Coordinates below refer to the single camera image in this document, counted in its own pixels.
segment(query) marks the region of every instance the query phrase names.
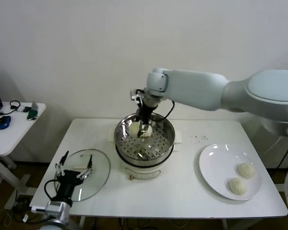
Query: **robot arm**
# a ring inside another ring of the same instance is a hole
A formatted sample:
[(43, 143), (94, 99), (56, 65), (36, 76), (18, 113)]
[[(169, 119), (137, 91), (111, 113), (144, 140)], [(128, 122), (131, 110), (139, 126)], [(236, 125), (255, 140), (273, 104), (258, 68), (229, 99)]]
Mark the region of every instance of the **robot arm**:
[[(139, 132), (147, 130), (152, 111), (165, 99), (208, 111), (250, 112), (269, 131), (288, 136), (288, 70), (265, 70), (246, 80), (228, 81), (215, 73), (154, 69), (137, 112)], [(285, 193), (288, 201), (288, 175)]]

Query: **white table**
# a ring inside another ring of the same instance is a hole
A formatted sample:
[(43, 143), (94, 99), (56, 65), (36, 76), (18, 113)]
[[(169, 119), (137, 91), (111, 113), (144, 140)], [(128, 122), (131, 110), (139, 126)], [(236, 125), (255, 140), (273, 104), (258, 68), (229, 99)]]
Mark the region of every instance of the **white table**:
[[(55, 163), (70, 151), (95, 148), (107, 154), (111, 173), (106, 185), (94, 197), (74, 202), (71, 215), (142, 218), (231, 219), (281, 217), (288, 213), (279, 192), (267, 173), (240, 123), (235, 121), (171, 120), (182, 136), (178, 151), (172, 153), (162, 174), (152, 180), (132, 180), (120, 167), (109, 131), (118, 119), (75, 119), (71, 123), (30, 206), (44, 207), (49, 199), (43, 186), (54, 178)], [(210, 144), (240, 145), (258, 166), (262, 176), (259, 193), (249, 201), (234, 201), (215, 192), (202, 178), (198, 157)], [(48, 186), (50, 195), (55, 191)]]
[[(21, 103), (23, 106), (31, 106), (32, 103)], [(46, 106), (45, 104), (37, 103), (38, 105), (38, 116), (41, 116), (44, 112)], [(8, 113), (11, 111), (9, 102), (3, 102), (3, 107), (0, 111), (4, 113)], [(0, 130), (0, 157), (4, 160), (9, 168), (16, 168), (16, 164), (7, 156), (14, 150), (17, 144), (21, 141), (27, 131), (32, 127), (35, 121), (27, 120), (28, 113), (23, 112), (13, 112), (9, 114), (11, 116), (10, 126), (4, 130)], [(25, 175), (21, 180), (19, 180), (11, 171), (6, 168), (0, 162), (0, 183), (2, 180), (6, 180), (9, 184), (11, 184), (17, 191), (19, 191), (18, 195), (32, 195), (35, 192), (35, 188), (28, 188), (25, 183), (29, 179), (30, 175)], [(15, 191), (11, 196), (10, 200), (7, 202), (5, 206), (6, 209), (11, 209), (12, 198), (15, 199)]]

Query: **white plate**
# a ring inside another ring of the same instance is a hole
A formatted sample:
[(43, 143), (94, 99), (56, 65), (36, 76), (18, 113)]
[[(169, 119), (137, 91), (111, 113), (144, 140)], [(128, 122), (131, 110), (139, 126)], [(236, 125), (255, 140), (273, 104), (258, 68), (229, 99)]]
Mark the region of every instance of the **white plate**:
[[(261, 178), (254, 162), (248, 154), (238, 146), (214, 144), (206, 147), (200, 156), (200, 169), (207, 183), (221, 195), (233, 200), (249, 200), (255, 196), (261, 185)], [(242, 177), (237, 170), (241, 163), (251, 163), (256, 168), (256, 174), (251, 179)], [(243, 195), (234, 194), (228, 182), (242, 178), (247, 184), (248, 191)]]

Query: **blue mouse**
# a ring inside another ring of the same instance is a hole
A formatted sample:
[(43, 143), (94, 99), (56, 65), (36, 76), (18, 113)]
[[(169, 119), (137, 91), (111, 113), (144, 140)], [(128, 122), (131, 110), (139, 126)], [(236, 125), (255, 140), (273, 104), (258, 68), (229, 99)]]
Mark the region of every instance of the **blue mouse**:
[(11, 116), (3, 116), (0, 118), (0, 129), (5, 129), (10, 125)]

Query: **floor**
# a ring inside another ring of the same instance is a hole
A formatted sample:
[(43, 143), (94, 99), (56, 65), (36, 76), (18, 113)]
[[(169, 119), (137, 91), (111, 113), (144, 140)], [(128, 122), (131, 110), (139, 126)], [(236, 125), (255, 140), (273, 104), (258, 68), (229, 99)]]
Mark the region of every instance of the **floor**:
[[(24, 174), (33, 174), (34, 177), (30, 178), (28, 181), (28, 186), (37, 187), (41, 181), (47, 166), (32, 166), (32, 165), (18, 165), (17, 169), (13, 170), (13, 173), (21, 178)], [(272, 178), (275, 183), (283, 183), (286, 172), (275, 172)], [(0, 211), (3, 209), (7, 199), (13, 192), (13, 188), (6, 182), (2, 182), (0, 185)], [(34, 216), (30, 211), (26, 211), (29, 217)], [(5, 211), (0, 213), (0, 230), (35, 230), (39, 229), (42, 224), (28, 225), (25, 223), (16, 222), (12, 220), (9, 227), (4, 225), (4, 219), (6, 217)], [(76, 222), (79, 222), (79, 217), (73, 217)], [(229, 222), (229, 225), (233, 224), (236, 220)], [(172, 224), (181, 226), (185, 223), (185, 220), (171, 220), (167, 219), (140, 219), (139, 224), (141, 227), (148, 226), (153, 228), (147, 228), (148, 230), (174, 230), (174, 229), (185, 229), (185, 230), (222, 230), (221, 220), (189, 220), (188, 223), (183, 228), (176, 228)], [(135, 230), (139, 229), (137, 227), (137, 219), (124, 219), (123, 230)], [(120, 220), (117, 218), (86, 218), (84, 223), (84, 230), (119, 230)], [(253, 225), (250, 230), (288, 230), (288, 216), (283, 218), (267, 218), (256, 225)]]

